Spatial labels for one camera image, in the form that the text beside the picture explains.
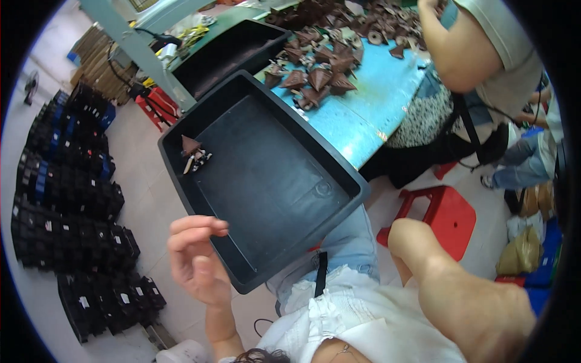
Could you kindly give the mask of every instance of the jeans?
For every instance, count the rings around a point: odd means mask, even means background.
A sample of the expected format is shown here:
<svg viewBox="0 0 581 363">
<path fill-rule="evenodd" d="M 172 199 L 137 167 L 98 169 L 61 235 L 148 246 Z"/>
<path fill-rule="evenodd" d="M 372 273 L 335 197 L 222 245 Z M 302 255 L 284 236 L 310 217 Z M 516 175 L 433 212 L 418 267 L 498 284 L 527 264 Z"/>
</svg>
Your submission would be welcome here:
<svg viewBox="0 0 581 363">
<path fill-rule="evenodd" d="M 266 282 L 266 287 L 276 295 L 283 308 L 291 296 L 292 285 L 302 280 L 316 280 L 318 254 L 322 251 L 328 255 L 327 273 L 347 265 L 379 282 L 377 242 L 365 208 L 360 205 L 325 237 L 319 250 L 306 253 Z"/>
<path fill-rule="evenodd" d="M 520 139 L 494 164 L 495 167 L 498 165 L 506 168 L 493 174 L 494 188 L 515 191 L 542 184 L 550 179 L 541 159 L 538 135 Z"/>
</svg>

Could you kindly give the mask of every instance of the black plastic tray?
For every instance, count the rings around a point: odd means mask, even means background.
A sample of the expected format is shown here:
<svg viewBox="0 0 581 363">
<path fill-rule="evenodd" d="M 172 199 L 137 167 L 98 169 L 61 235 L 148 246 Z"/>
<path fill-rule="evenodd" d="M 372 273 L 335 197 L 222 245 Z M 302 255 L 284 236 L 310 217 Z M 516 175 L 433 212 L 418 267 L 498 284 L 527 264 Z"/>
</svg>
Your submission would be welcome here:
<svg viewBox="0 0 581 363">
<path fill-rule="evenodd" d="M 174 72 L 196 99 L 232 73 L 256 74 L 282 50 L 291 31 L 255 20 L 242 20 L 201 47 Z"/>
<path fill-rule="evenodd" d="M 182 134 L 213 154 L 186 175 Z M 214 87 L 158 146 L 188 214 L 229 222 L 229 235 L 211 242 L 241 294 L 315 246 L 370 193 L 327 140 L 246 71 Z"/>
</svg>

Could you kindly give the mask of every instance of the shoe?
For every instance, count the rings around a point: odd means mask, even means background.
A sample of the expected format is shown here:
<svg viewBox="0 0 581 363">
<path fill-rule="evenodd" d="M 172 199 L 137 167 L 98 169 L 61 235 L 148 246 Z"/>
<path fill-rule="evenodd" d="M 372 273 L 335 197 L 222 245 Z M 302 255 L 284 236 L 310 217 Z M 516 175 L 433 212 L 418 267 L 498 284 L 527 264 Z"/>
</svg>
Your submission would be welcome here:
<svg viewBox="0 0 581 363">
<path fill-rule="evenodd" d="M 493 190 L 494 186 L 492 185 L 492 176 L 491 175 L 481 175 L 480 176 L 480 184 L 486 189 Z"/>
</svg>

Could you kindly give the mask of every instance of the person's arm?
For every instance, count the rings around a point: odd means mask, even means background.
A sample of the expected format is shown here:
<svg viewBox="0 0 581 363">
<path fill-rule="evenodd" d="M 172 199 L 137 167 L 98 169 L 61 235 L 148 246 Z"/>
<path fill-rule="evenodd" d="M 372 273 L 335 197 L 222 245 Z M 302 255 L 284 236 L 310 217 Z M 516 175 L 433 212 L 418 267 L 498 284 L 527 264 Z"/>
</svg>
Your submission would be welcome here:
<svg viewBox="0 0 581 363">
<path fill-rule="evenodd" d="M 515 121 L 519 121 L 521 123 L 523 122 L 527 122 L 529 123 L 529 125 L 535 125 L 535 126 L 539 126 L 545 129 L 548 129 L 548 124 L 547 124 L 547 120 L 544 118 L 544 116 L 538 116 L 536 117 L 536 113 L 527 113 L 527 112 L 523 112 L 521 111 L 521 113 L 516 116 L 514 118 Z"/>
<path fill-rule="evenodd" d="M 418 282 L 419 304 L 427 319 L 455 342 L 468 362 L 516 359 L 535 325 L 523 289 L 467 273 L 423 222 L 395 220 L 388 246 L 404 264 L 404 274 L 413 274 Z"/>
<path fill-rule="evenodd" d="M 453 92 L 466 93 L 503 68 L 486 33 L 476 19 L 458 7 L 452 27 L 445 29 L 437 18 L 437 0 L 419 0 L 419 19 L 424 40 L 442 84 Z"/>
<path fill-rule="evenodd" d="M 230 279 L 210 244 L 210 235 L 227 234 L 225 221 L 190 215 L 171 224 L 167 240 L 174 280 L 206 304 L 206 336 L 216 361 L 244 353 L 232 313 Z"/>
<path fill-rule="evenodd" d="M 551 87 L 545 87 L 540 92 L 540 101 L 539 101 L 539 93 L 533 92 L 532 96 L 529 99 L 529 103 L 537 104 L 537 103 L 545 103 L 551 99 Z"/>
</svg>

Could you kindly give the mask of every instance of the plastic bag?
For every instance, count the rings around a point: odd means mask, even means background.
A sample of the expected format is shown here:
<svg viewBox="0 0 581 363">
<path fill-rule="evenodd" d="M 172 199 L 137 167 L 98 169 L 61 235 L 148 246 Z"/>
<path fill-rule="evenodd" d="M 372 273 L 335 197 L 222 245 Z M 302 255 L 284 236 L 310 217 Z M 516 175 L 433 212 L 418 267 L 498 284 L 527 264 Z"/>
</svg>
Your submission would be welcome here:
<svg viewBox="0 0 581 363">
<path fill-rule="evenodd" d="M 535 230 L 528 226 L 504 248 L 496 264 L 498 275 L 518 275 L 533 272 L 539 267 L 543 247 Z"/>
</svg>

